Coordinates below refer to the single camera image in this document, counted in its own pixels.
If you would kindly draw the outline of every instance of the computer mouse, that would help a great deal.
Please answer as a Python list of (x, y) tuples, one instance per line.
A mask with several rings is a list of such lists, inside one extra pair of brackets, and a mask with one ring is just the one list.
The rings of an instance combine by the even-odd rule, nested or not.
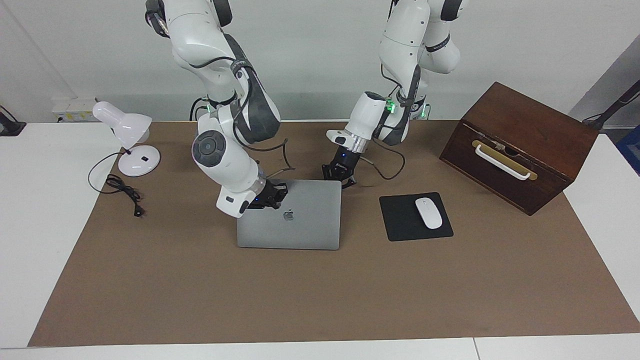
[(424, 221), (424, 225), (429, 229), (438, 229), (442, 226), (442, 215), (438, 211), (436, 204), (428, 197), (421, 197), (415, 201), (415, 206)]

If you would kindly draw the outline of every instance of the black mouse pad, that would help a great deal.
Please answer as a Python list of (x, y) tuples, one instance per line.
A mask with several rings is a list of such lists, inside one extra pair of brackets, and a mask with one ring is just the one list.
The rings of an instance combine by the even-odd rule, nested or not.
[[(428, 197), (436, 204), (442, 216), (442, 226), (429, 229), (415, 206), (415, 201)], [(385, 219), (389, 241), (423, 240), (448, 238), (453, 236), (453, 228), (442, 204), (439, 193), (419, 193), (415, 195), (397, 195), (380, 197), (382, 217)]]

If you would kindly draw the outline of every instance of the box lid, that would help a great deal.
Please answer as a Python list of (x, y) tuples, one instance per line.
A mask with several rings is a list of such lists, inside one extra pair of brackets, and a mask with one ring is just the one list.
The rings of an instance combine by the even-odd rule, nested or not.
[(486, 136), (575, 179), (598, 131), (494, 83), (462, 118)]

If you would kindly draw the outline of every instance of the table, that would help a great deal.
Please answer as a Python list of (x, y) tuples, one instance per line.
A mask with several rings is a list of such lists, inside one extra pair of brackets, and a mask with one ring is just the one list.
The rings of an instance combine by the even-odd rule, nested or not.
[[(42, 309), (95, 204), (86, 171), (119, 144), (104, 124), (30, 124), (0, 139), (0, 356), (33, 358), (353, 358), (369, 359), (633, 359), (640, 334), (414, 341), (163, 345), (19, 349)], [(66, 171), (60, 173), (60, 165)], [(94, 172), (99, 183), (113, 161)], [(640, 178), (604, 135), (565, 194), (636, 316), (640, 314)]]

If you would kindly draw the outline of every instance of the brown wooden chest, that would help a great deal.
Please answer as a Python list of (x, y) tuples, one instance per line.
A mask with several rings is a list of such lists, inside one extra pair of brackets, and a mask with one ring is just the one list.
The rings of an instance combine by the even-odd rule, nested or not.
[(494, 83), (464, 115), (440, 159), (533, 215), (575, 180), (597, 136)]

